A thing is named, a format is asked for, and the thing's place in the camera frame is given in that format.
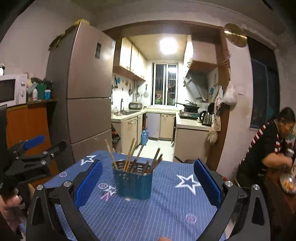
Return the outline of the person's left hand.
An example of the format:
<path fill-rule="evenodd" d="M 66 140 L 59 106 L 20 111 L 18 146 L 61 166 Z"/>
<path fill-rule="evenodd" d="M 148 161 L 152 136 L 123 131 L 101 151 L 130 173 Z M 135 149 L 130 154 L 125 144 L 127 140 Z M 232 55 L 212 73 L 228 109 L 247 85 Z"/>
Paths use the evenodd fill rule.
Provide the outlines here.
<path fill-rule="evenodd" d="M 11 197 L 3 198 L 1 196 L 1 213 L 12 230 L 15 230 L 21 222 L 18 214 L 14 211 L 20 202 L 20 198 L 15 194 Z"/>

